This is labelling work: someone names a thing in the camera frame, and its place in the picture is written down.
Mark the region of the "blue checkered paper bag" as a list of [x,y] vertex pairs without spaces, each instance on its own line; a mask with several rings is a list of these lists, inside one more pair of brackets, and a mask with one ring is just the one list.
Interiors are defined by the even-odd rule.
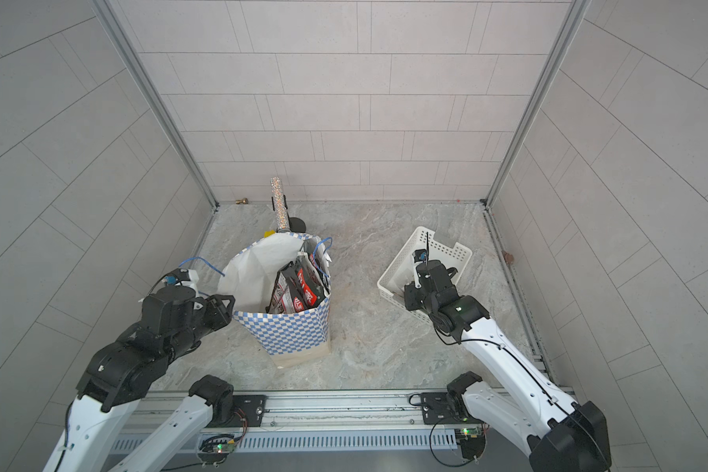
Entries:
[[218,273],[218,294],[279,369],[332,353],[332,238],[274,233],[234,256]]

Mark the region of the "black red condiment packet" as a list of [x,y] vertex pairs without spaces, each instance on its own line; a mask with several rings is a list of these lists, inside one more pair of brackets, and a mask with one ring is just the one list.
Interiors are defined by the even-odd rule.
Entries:
[[270,314],[302,313],[317,308],[327,298],[324,274],[308,255],[300,253],[277,272],[267,311]]

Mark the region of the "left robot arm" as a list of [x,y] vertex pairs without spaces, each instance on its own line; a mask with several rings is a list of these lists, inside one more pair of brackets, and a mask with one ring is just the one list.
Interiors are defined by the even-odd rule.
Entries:
[[[202,297],[186,285],[166,285],[147,295],[142,317],[92,356],[65,415],[64,431],[45,464],[47,471],[98,471],[153,383],[177,359],[197,350],[205,336],[231,323],[231,295]],[[207,375],[197,381],[170,417],[117,471],[159,471],[208,424],[233,419],[233,387]]]

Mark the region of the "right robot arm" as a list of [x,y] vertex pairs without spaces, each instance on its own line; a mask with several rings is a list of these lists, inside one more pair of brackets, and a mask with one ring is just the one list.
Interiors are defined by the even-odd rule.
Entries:
[[509,393],[499,396],[467,372],[448,385],[454,418],[480,420],[515,444],[535,471],[608,471],[612,455],[605,414],[578,403],[543,375],[507,338],[489,311],[461,295],[453,272],[436,260],[413,265],[405,307],[424,311],[439,340],[474,355]]

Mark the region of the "white perforated plastic basket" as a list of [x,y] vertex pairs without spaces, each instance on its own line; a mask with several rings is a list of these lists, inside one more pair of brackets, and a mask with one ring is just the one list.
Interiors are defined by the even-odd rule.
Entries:
[[396,308],[406,310],[404,289],[407,286],[425,289],[426,282],[417,282],[417,278],[424,275],[428,267],[441,263],[452,283],[457,285],[472,256],[468,247],[458,242],[447,246],[435,238],[434,230],[418,226],[379,278],[379,293]]

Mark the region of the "black microphone stand base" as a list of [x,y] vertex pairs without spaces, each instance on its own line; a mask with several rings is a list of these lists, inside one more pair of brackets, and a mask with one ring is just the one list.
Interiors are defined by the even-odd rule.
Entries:
[[307,225],[301,218],[289,218],[289,229],[294,233],[306,233]]

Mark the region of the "left controller board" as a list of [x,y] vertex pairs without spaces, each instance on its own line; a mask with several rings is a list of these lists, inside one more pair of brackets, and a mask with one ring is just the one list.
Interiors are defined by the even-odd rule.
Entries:
[[240,439],[234,434],[221,434],[204,439],[198,448],[198,457],[202,462],[212,465],[222,464],[233,454]]

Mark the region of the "controller board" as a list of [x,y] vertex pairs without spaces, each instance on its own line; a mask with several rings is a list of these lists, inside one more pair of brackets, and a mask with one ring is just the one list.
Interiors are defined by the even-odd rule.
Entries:
[[222,464],[233,454],[240,439],[234,434],[221,434],[204,439],[198,448],[198,457],[202,462],[212,465]]
[[484,428],[464,428],[454,432],[459,451],[465,461],[476,461],[482,457],[487,446]]

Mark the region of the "right controller board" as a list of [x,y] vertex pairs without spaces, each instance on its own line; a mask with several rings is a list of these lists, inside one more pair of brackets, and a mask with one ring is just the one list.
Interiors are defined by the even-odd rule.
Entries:
[[465,461],[476,461],[482,457],[487,446],[484,428],[464,428],[454,432],[459,451]]

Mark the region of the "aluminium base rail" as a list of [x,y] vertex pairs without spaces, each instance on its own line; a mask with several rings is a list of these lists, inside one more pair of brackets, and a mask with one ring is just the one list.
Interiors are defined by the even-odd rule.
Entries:
[[509,430],[541,437],[552,420],[572,405],[561,393],[526,397],[519,406],[503,389],[474,383],[464,393],[450,395],[444,389],[414,391],[237,391],[235,413],[220,414],[208,424],[214,430],[238,429],[248,423],[251,433],[292,431],[353,431],[420,429],[445,425],[489,423],[498,431]]

